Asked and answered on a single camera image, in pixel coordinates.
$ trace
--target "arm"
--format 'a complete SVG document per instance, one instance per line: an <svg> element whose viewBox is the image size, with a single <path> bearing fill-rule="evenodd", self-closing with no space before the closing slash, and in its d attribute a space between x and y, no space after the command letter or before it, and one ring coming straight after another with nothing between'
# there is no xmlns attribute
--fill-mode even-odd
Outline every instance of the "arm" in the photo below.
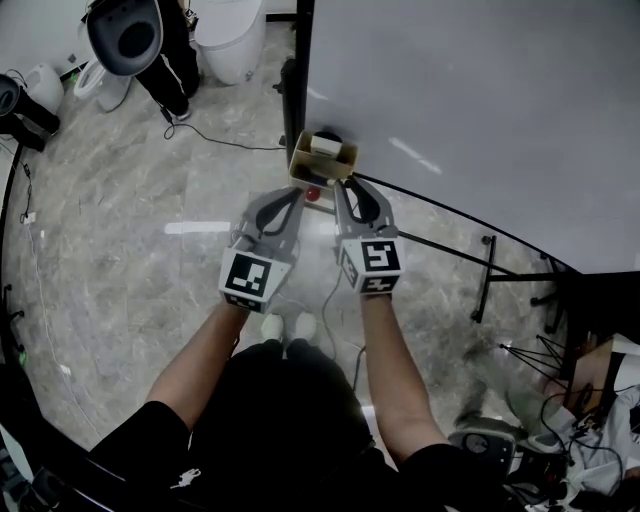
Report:
<svg viewBox="0 0 640 512"><path fill-rule="evenodd" d="M204 411L249 312L220 303L157 378L147 402L169 406L191 431Z"/></svg>
<svg viewBox="0 0 640 512"><path fill-rule="evenodd" d="M369 388L378 428L397 464L432 444L447 443L431 416L429 396L402 337L391 298L362 297Z"/></svg>

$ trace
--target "red object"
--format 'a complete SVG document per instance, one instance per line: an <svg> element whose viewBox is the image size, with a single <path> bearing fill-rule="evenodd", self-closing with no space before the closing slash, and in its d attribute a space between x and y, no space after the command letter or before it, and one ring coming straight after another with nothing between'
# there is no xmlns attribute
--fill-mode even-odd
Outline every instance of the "red object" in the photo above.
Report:
<svg viewBox="0 0 640 512"><path fill-rule="evenodd" d="M320 189L316 187L309 187L307 189L307 201L315 203L320 199Z"/></svg>

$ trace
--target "white wall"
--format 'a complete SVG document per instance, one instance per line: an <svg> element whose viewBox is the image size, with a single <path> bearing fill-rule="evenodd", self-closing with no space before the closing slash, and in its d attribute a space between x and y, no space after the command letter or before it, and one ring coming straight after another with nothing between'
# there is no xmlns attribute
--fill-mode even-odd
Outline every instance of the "white wall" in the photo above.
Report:
<svg viewBox="0 0 640 512"><path fill-rule="evenodd" d="M0 0L0 73L23 74L48 62L62 75L87 62L91 52L78 40L87 0ZM296 0L266 0L268 13L295 12ZM67 57L74 53L72 64Z"/></svg>
<svg viewBox="0 0 640 512"><path fill-rule="evenodd" d="M318 0L308 87L358 171L640 270L637 0Z"/></svg>

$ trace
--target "marble floor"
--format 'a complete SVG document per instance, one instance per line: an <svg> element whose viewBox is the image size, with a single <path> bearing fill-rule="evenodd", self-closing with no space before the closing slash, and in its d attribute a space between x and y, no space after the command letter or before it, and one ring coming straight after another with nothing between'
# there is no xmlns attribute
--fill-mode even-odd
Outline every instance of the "marble floor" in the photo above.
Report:
<svg viewBox="0 0 640 512"><path fill-rule="evenodd" d="M277 145L281 97L272 86L292 43L287 24L270 23L252 80L222 87L207 78L191 102L189 122L212 137ZM31 210L37 217L28 226L19 222L28 185L19 172L2 272L4 282L13 284L12 303L26 313L14 328L28 351L26 371L40 407L56 427L90 448L143 403L159 372L219 301L220 260L229 241L225 223L233 225L250 198L287 185L286 158L284 151L206 142L185 128L164 140L166 122L137 83L109 114L95 102L77 101L67 88L59 115L62 129L45 152L23 154L33 172ZM484 257L480 239L491 234L487 228L401 194L385 194L400 229ZM167 228L190 221L216 221L221 228L185 234ZM297 266L273 304L288 330L302 309L320 317L335 285L332 225L333 217L305 211ZM534 346L545 311L530 308L529 298L546 285L495 286L485 321L477 325L470 314L483 268L409 241L406 251L408 271L394 305L434 414L450 432L478 389L464 354L498 341ZM546 269L535 251L503 236L497 263L516 272ZM240 348L260 341L261 320L251 316ZM358 302L345 282L319 333L320 346L331 353L327 329L352 379L363 338ZM528 368L510 363L533 379ZM358 395L370 404L364 365ZM486 410L506 416L491 396Z"/></svg>

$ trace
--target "person's leg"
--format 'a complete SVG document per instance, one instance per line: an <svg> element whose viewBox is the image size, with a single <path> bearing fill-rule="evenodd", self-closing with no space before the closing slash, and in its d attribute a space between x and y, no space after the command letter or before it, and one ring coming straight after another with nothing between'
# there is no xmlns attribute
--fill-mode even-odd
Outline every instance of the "person's leg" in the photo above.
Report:
<svg viewBox="0 0 640 512"><path fill-rule="evenodd" d="M159 0L164 40L162 53L191 98L200 85L196 51L189 45L189 29L177 0Z"/></svg>
<svg viewBox="0 0 640 512"><path fill-rule="evenodd" d="M184 115L189 110L189 101L180 89L180 84L158 55L151 66L136 75L138 82L149 91L151 97L175 116Z"/></svg>
<svg viewBox="0 0 640 512"><path fill-rule="evenodd" d="M60 119L42 105L33 101L26 91L20 88L20 97L13 109L14 114L22 114L36 123L40 128L53 134L60 128Z"/></svg>
<svg viewBox="0 0 640 512"><path fill-rule="evenodd" d="M44 150L44 141L29 131L15 114L0 117L0 133L12 135L20 144L28 148L40 152Z"/></svg>

